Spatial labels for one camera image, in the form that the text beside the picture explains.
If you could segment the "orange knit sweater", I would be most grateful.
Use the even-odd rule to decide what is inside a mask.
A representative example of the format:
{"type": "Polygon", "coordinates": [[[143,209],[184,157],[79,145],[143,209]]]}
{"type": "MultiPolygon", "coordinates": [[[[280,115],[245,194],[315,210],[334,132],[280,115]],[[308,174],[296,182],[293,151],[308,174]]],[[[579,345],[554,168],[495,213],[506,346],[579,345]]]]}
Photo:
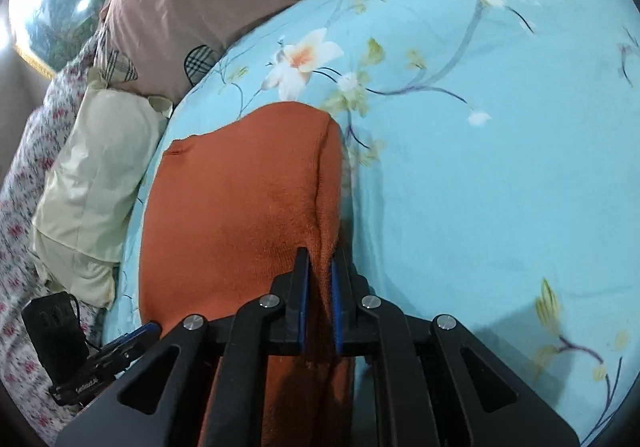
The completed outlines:
{"type": "Polygon", "coordinates": [[[298,249],[309,252],[305,349],[270,359],[267,446],[334,446],[348,427],[352,363],[335,352],[330,294],[341,188],[338,124],[281,102],[174,141],[146,201],[139,311],[165,329],[190,314],[235,313],[291,271],[298,249]]]}

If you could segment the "cream yellow pillow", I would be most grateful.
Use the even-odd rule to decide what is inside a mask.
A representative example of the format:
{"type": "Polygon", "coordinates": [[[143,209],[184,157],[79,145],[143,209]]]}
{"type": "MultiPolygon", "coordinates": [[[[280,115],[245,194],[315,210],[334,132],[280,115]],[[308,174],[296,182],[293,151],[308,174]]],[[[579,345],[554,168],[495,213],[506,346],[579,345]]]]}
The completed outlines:
{"type": "Polygon", "coordinates": [[[112,305],[129,216],[171,114],[164,97],[90,82],[32,219],[42,282],[94,307],[112,305]]]}

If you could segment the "white red floral quilt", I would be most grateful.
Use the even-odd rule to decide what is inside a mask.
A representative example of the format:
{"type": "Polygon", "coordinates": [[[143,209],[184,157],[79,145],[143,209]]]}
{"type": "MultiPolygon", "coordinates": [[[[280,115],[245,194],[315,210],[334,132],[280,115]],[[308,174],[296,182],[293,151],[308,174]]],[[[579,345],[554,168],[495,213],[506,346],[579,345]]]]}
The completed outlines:
{"type": "Polygon", "coordinates": [[[51,381],[37,358],[22,309],[50,291],[39,280],[29,253],[32,217],[46,173],[65,144],[88,86],[96,54],[92,37],[49,84],[43,103],[27,119],[1,187],[1,387],[44,445],[76,415],[49,395],[51,381]]]}

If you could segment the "light blue floral bedsheet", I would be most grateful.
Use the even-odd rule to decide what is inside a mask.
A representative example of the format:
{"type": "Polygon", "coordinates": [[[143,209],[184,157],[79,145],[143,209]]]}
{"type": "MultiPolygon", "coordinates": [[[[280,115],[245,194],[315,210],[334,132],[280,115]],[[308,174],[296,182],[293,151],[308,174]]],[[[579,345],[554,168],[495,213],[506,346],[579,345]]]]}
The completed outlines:
{"type": "Polygon", "coordinates": [[[164,143],[286,97],[343,130],[355,263],[602,444],[639,379],[636,0],[303,0],[186,56],[164,143]]]}

